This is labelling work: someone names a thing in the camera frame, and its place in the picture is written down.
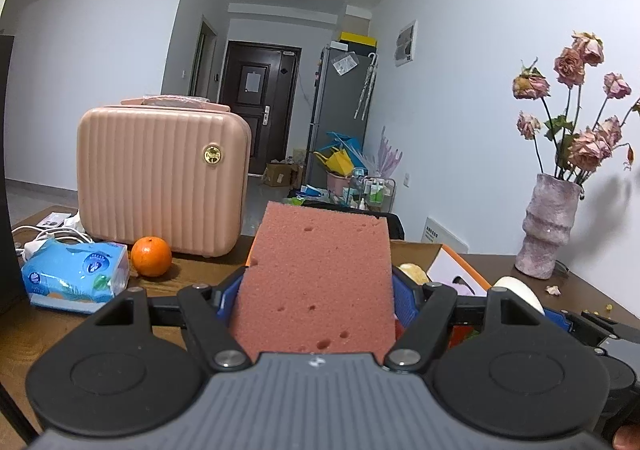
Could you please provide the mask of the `pink layered sponge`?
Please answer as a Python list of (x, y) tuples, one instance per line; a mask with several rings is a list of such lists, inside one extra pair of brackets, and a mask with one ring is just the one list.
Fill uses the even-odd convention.
[(370, 352), (396, 340), (386, 220), (271, 202), (250, 250), (231, 332), (263, 352)]

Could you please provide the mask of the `grey refrigerator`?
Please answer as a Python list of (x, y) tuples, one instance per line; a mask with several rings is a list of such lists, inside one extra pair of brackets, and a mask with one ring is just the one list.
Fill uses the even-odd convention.
[(314, 155), (332, 143), (331, 133), (363, 143), (368, 120), (367, 74), (376, 49), (346, 42), (323, 48), (314, 81), (314, 100), (308, 129), (304, 183), (326, 186), (326, 171)]

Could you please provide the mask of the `orange fruit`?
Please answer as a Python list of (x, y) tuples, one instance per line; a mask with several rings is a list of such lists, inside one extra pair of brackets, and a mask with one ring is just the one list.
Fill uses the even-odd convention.
[(169, 244), (159, 237), (143, 237), (131, 248), (131, 264), (145, 278), (158, 278), (167, 273), (172, 264)]

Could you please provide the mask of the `blue wet wipes pack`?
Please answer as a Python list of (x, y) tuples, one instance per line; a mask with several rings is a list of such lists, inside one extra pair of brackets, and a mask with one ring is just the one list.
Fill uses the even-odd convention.
[(126, 245), (47, 240), (22, 266), (29, 302), (91, 315), (127, 288)]

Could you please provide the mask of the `red cardboard pumpkin box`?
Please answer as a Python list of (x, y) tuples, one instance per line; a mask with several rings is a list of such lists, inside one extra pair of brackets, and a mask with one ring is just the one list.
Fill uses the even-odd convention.
[(485, 297), (490, 288), (486, 279), (446, 244), (392, 240), (390, 251), (397, 340), (416, 318), (423, 302), (423, 285), (416, 285), (399, 269), (402, 263), (419, 265), (431, 279), (428, 283), (448, 285), (460, 296)]

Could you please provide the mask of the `purple feather decoration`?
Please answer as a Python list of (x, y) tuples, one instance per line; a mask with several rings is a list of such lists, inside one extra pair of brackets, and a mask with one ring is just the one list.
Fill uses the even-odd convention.
[(404, 154), (394, 149), (386, 136), (386, 127), (381, 132), (378, 154), (374, 157), (375, 173), (379, 177), (390, 178), (394, 174)]

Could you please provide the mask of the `white and yellow plush toy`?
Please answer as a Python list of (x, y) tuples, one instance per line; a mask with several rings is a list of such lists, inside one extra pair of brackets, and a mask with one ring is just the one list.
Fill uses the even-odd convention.
[(422, 267), (413, 263), (402, 263), (399, 269), (416, 285), (426, 285), (431, 279)]

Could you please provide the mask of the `cardboard box on floor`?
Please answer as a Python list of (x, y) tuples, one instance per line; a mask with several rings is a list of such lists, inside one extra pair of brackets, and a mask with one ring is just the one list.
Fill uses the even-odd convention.
[(262, 182), (273, 188), (298, 188), (303, 169), (297, 163), (270, 162), (262, 174)]

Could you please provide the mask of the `pink ribbed suitcase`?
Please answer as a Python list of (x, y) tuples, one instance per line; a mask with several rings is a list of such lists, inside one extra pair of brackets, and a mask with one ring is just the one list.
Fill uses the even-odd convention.
[(92, 108), (77, 128), (79, 214), (98, 239), (164, 239), (218, 257), (243, 222), (250, 125), (206, 98), (157, 95)]

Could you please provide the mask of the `dried pink roses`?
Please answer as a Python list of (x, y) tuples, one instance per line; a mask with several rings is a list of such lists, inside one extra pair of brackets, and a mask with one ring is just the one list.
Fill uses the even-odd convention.
[(631, 141), (623, 139), (623, 128), (630, 117), (639, 114), (639, 103), (631, 103), (623, 117), (605, 113), (610, 103), (632, 95), (632, 88), (622, 73), (603, 74), (602, 103), (596, 116), (590, 121), (582, 118), (587, 71), (603, 65), (604, 61), (604, 43), (597, 34), (572, 33), (570, 45), (563, 47), (553, 60), (555, 81), (566, 91), (564, 105), (558, 113), (554, 113), (549, 104), (551, 84), (538, 68), (537, 60), (522, 65), (512, 80), (514, 99), (540, 103), (544, 111), (540, 118), (522, 111), (516, 120), (518, 135), (534, 146), (539, 173), (582, 187), (616, 152), (625, 155), (626, 171), (634, 168), (637, 150)]

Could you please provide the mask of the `fallen flower petal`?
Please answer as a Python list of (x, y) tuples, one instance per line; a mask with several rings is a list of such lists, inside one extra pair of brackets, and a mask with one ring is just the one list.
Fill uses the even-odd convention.
[(547, 285), (546, 292), (551, 296), (560, 296), (562, 294), (560, 288), (557, 285)]

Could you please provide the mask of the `dark entrance door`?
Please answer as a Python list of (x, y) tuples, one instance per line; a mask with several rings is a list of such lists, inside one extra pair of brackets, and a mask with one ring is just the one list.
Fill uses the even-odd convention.
[(228, 43), (219, 101), (250, 125), (250, 174), (285, 158), (300, 54), (293, 46)]

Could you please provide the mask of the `wall air vent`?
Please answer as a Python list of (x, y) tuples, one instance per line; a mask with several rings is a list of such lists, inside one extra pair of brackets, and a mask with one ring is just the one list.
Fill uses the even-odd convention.
[(418, 22), (414, 20), (398, 32), (394, 53), (396, 67), (412, 62), (416, 56), (416, 28), (418, 28)]

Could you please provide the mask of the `blue and yellow toy pile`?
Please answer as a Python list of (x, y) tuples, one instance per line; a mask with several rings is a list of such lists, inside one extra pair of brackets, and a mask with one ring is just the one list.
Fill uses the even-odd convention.
[(337, 132), (329, 132), (328, 136), (329, 144), (312, 154), (329, 173), (341, 177), (368, 173), (358, 138)]

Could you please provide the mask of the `purple textured vase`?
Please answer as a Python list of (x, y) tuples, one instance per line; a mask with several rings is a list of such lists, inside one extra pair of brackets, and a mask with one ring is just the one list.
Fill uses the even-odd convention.
[(522, 224), (525, 237), (515, 268), (527, 277), (551, 278), (559, 249), (570, 240), (582, 187), (538, 174)]

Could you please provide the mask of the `white cylinder sponge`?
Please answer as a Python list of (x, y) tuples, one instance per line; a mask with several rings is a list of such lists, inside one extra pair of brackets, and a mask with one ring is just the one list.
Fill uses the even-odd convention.
[(511, 276), (503, 276), (498, 279), (492, 287), (494, 289), (504, 288), (511, 291), (524, 302), (526, 302), (529, 306), (532, 306), (534, 309), (536, 309), (539, 314), (544, 316), (544, 307), (542, 307), (537, 295), (531, 288), (529, 288), (528, 285), (526, 285), (525, 282), (521, 281), (520, 279)]

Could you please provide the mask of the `yellow box on refrigerator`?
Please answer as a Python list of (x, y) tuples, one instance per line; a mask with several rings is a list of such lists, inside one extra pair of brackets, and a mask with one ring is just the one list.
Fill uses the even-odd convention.
[(362, 36), (361, 34), (358, 34), (358, 33), (342, 31), (340, 33), (340, 40), (346, 43), (360, 44), (363, 46), (369, 46), (373, 48), (378, 47), (378, 41), (375, 40), (375, 38), (371, 38), (371, 36)]

